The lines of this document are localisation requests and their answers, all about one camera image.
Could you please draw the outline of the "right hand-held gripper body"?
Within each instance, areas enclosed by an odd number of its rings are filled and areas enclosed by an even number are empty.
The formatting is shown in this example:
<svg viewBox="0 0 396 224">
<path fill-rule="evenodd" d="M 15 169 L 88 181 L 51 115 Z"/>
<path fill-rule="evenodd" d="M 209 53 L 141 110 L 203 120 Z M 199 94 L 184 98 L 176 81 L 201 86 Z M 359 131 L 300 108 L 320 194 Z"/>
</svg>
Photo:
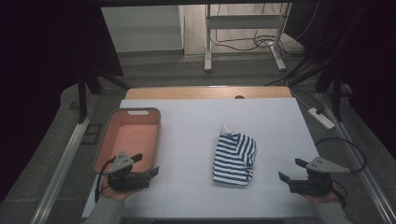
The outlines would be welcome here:
<svg viewBox="0 0 396 224">
<path fill-rule="evenodd" d="M 306 165 L 306 180 L 292 180 L 288 183 L 291 193 L 321 196 L 335 191 L 331 173 L 349 173 L 346 167 L 321 157 L 315 157 Z"/>
</svg>

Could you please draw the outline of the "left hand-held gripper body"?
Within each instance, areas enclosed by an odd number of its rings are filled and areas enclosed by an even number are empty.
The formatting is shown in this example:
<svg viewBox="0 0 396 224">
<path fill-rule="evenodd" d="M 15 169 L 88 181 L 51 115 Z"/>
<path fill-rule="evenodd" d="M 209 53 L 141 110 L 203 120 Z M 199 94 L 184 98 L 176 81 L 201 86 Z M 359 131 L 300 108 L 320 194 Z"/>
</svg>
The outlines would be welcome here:
<svg viewBox="0 0 396 224">
<path fill-rule="evenodd" d="M 107 174 L 107 183 L 116 191 L 126 192 L 149 187 L 151 178 L 148 178 L 148 173 L 132 173 L 135 162 L 131 158 L 121 151 L 112 162 Z"/>
</svg>

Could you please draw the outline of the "pink plastic basket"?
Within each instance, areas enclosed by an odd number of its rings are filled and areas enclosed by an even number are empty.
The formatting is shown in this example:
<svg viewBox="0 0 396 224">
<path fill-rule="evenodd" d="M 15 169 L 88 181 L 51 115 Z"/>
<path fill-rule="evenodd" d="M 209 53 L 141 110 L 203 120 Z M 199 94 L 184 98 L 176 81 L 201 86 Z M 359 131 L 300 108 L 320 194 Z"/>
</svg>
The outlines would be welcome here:
<svg viewBox="0 0 396 224">
<path fill-rule="evenodd" d="M 161 129 L 161 112 L 154 107 L 119 108 L 108 119 L 97 150 L 93 169 L 99 173 L 106 161 L 121 151 L 130 157 L 141 153 L 134 173 L 144 173 L 156 165 Z"/>
</svg>

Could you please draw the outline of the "blue white striped shirt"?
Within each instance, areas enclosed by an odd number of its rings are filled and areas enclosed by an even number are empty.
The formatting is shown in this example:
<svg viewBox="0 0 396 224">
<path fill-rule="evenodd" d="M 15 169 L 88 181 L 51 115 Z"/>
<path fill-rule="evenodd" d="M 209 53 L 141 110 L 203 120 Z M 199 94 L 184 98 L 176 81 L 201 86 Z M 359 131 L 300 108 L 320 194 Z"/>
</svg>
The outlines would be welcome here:
<svg viewBox="0 0 396 224">
<path fill-rule="evenodd" d="M 222 124 L 212 168 L 213 181 L 247 186 L 253 177 L 256 154 L 257 144 L 253 138 Z"/>
</svg>

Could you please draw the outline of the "person's left hand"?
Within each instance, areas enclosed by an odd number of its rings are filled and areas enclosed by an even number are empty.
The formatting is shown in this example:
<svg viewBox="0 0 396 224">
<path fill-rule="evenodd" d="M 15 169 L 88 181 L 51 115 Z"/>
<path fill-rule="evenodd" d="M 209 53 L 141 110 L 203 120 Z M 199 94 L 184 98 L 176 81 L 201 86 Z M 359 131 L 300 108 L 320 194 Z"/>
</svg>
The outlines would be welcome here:
<svg viewBox="0 0 396 224">
<path fill-rule="evenodd" d="M 138 190 L 131 190 L 131 191 L 116 191 L 113 188 L 111 188 L 108 184 L 104 184 L 100 187 L 99 190 L 99 195 L 102 197 L 107 197 L 107 198 L 111 198 L 117 201 L 125 201 L 127 200 L 130 196 L 132 196 L 133 194 L 136 194 L 137 192 L 139 192 Z"/>
</svg>

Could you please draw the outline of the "person's right hand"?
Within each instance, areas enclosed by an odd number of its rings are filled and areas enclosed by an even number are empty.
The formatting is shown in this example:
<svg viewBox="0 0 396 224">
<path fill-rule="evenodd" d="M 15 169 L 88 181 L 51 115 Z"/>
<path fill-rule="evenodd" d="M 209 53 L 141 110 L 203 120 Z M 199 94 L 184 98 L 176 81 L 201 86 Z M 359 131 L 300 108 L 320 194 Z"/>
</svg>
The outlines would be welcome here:
<svg viewBox="0 0 396 224">
<path fill-rule="evenodd" d="M 332 202 L 340 202 L 340 198 L 334 194 L 332 191 L 329 192 L 327 195 L 321 196 L 312 196 L 312 195 L 304 195 L 302 197 L 307 199 L 312 204 L 320 204 L 320 203 L 332 203 Z"/>
</svg>

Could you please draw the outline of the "white power strip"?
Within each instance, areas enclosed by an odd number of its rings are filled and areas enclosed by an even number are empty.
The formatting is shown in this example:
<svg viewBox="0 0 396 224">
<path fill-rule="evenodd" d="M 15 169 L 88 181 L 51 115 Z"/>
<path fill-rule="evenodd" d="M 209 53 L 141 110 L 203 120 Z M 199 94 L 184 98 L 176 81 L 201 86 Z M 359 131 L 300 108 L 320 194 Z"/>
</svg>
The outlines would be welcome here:
<svg viewBox="0 0 396 224">
<path fill-rule="evenodd" d="M 307 110 L 308 114 L 315 119 L 319 124 L 321 124 L 326 130 L 331 130 L 335 127 L 334 123 L 325 117 L 320 109 L 314 107 Z"/>
</svg>

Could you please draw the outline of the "black stand legs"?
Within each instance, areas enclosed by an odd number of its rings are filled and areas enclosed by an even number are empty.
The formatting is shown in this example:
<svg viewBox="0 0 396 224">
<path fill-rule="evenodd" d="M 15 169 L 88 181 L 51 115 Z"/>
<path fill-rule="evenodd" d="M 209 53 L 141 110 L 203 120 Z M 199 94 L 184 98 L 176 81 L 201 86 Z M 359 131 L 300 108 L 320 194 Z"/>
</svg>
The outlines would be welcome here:
<svg viewBox="0 0 396 224">
<path fill-rule="evenodd" d="M 88 117 L 88 105 L 86 88 L 89 88 L 91 94 L 97 95 L 102 92 L 102 85 L 100 84 L 99 77 L 103 77 L 107 81 L 119 86 L 124 90 L 131 89 L 127 83 L 111 76 L 109 73 L 94 68 L 91 72 L 82 73 L 78 77 L 78 102 L 79 102 L 79 119 L 78 123 L 82 124 Z"/>
<path fill-rule="evenodd" d="M 342 92 L 343 86 L 343 72 L 336 67 L 324 68 L 315 84 L 316 92 L 325 92 L 327 89 L 331 89 L 332 113 L 339 122 L 343 120 L 341 116 L 341 98 L 345 96 Z"/>
</svg>

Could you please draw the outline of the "dark curtain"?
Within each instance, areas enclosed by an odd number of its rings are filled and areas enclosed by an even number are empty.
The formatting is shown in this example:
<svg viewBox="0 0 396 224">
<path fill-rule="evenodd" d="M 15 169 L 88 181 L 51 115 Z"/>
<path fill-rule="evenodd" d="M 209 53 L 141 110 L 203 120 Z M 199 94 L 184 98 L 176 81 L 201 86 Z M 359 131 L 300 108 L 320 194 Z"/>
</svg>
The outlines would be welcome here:
<svg viewBox="0 0 396 224">
<path fill-rule="evenodd" d="M 396 159 L 396 0 L 299 0 L 290 10 L 286 34 L 316 63 L 335 52 L 357 10 L 362 18 L 340 55 L 349 102 Z"/>
<path fill-rule="evenodd" d="M 0 202 L 46 134 L 62 92 L 98 70 L 122 74 L 99 6 L 0 0 Z"/>
</svg>

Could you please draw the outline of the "metal floor rail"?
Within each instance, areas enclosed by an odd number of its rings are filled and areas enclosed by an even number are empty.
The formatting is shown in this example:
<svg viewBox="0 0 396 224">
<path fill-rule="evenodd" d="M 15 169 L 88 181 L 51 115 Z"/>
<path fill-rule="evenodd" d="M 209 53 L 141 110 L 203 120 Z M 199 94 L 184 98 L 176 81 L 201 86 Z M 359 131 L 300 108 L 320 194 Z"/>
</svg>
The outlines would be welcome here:
<svg viewBox="0 0 396 224">
<path fill-rule="evenodd" d="M 59 195 L 67 173 L 71 167 L 73 159 L 76 156 L 83 135 L 92 119 L 93 110 L 97 104 L 98 99 L 98 95 L 92 95 L 89 98 L 88 114 L 82 122 L 76 125 L 64 149 L 64 153 L 59 160 L 59 163 L 29 224 L 45 224 L 47 222 L 53 205 L 55 204 L 56 198 Z"/>
<path fill-rule="evenodd" d="M 323 103 L 329 118 L 334 122 L 337 135 L 341 139 L 352 142 L 345 125 L 332 113 L 332 100 L 324 93 L 318 93 L 317 97 Z M 396 212 L 390 204 L 389 199 L 385 195 L 385 192 L 379 186 L 374 175 L 370 171 L 368 165 L 366 165 L 365 168 L 359 172 L 359 176 L 385 224 L 396 224 Z"/>
</svg>

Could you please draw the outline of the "white metal stand frame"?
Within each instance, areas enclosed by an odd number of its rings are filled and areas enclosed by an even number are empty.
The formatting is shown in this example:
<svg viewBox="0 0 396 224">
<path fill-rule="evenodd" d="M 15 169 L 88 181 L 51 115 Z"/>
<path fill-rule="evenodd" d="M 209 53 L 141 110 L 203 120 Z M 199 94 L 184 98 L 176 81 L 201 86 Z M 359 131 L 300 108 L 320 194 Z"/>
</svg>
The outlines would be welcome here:
<svg viewBox="0 0 396 224">
<path fill-rule="evenodd" d="M 285 3 L 278 14 L 212 15 L 211 6 L 205 5 L 205 65 L 206 72 L 212 70 L 212 30 L 276 30 L 275 39 L 269 42 L 276 65 L 281 72 L 286 65 L 280 54 L 280 39 L 289 16 L 291 3 Z"/>
</svg>

